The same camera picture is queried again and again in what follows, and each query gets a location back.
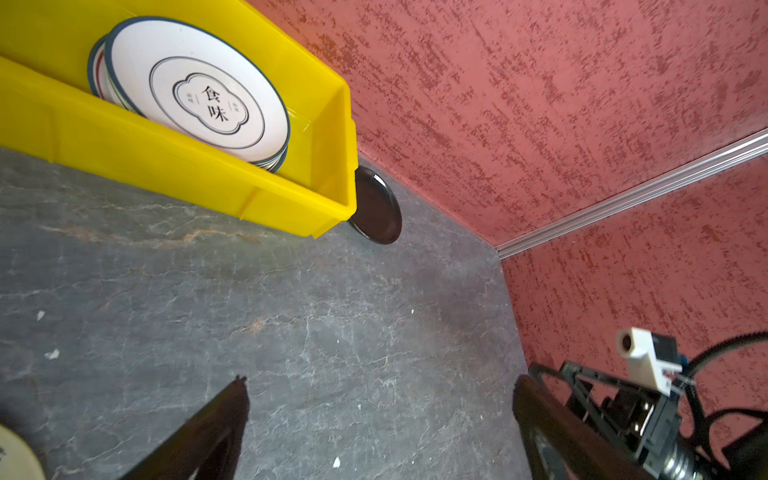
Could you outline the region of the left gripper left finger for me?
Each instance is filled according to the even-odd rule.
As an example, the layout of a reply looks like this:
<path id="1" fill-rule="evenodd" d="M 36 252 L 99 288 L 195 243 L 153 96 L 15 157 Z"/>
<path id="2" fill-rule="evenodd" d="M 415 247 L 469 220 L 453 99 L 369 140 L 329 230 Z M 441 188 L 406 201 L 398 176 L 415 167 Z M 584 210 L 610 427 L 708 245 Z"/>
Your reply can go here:
<path id="1" fill-rule="evenodd" d="M 125 479 L 232 479 L 242 449 L 250 402 L 236 377 Z"/>

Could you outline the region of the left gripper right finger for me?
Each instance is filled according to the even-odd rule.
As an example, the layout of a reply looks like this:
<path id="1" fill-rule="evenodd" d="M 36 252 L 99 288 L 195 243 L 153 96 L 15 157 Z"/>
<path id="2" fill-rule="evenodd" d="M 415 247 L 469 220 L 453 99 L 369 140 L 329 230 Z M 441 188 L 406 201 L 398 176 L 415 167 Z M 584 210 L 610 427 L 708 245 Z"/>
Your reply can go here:
<path id="1" fill-rule="evenodd" d="M 648 479 L 529 375 L 518 377 L 512 410 L 534 479 Z"/>

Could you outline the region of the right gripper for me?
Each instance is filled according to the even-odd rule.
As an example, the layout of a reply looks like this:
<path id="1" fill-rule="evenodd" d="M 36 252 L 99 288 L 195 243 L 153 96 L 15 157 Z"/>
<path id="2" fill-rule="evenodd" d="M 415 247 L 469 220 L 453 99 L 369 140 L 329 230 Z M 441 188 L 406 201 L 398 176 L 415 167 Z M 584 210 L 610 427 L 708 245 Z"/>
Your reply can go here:
<path id="1" fill-rule="evenodd" d="M 697 458 L 680 437 L 679 397 L 663 394 L 644 398 L 619 377 L 573 362 L 559 370 L 532 363 L 529 374 L 541 385 L 545 375 L 565 382 L 566 406 L 582 420 L 607 419 L 632 458 L 655 479 L 701 479 Z M 591 392 L 597 384 L 616 389 L 598 405 Z"/>

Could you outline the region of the small black dish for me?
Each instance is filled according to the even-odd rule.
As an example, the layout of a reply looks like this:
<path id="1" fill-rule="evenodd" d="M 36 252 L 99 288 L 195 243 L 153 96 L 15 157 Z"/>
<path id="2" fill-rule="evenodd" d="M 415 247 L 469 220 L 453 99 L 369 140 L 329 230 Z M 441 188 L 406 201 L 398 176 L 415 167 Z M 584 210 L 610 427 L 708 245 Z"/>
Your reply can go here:
<path id="1" fill-rule="evenodd" d="M 357 209 L 348 222 L 358 233 L 377 244 L 393 244 L 403 225 L 394 192 L 377 172 L 365 166 L 359 166 L 355 171 L 355 186 Z"/>

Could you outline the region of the white plate flower outline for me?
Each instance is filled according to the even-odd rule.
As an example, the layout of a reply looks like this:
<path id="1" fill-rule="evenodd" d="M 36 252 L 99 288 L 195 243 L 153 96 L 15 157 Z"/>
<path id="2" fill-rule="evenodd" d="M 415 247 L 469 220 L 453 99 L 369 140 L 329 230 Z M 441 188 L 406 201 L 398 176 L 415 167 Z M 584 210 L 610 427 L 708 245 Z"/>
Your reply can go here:
<path id="1" fill-rule="evenodd" d="M 135 114 L 270 173 L 291 137 L 267 76 L 219 37 L 179 20 L 142 16 L 105 35 L 112 83 Z"/>

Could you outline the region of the white plate orange sunburst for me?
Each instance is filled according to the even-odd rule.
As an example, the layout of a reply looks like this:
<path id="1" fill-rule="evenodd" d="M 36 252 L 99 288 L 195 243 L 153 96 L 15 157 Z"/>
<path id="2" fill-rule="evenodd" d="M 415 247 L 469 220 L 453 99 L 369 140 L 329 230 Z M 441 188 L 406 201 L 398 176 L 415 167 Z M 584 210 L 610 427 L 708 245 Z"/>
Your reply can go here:
<path id="1" fill-rule="evenodd" d="M 92 47 L 87 65 L 88 83 L 94 96 L 135 113 L 114 87 L 109 75 L 105 57 L 106 37 L 100 38 Z"/>

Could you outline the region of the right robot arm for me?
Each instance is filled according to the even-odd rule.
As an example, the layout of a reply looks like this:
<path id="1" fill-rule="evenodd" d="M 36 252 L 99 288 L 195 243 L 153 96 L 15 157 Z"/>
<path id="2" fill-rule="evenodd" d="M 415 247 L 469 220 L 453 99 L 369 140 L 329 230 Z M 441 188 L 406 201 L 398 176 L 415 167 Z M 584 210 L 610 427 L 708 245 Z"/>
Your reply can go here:
<path id="1" fill-rule="evenodd" d="M 680 386 L 657 390 L 571 362 L 533 363 L 520 377 L 513 411 L 536 479 L 764 479 L 767 414 L 728 408 L 705 416 L 684 437 Z M 711 427 L 726 416 L 756 425 L 726 445 L 718 461 Z"/>

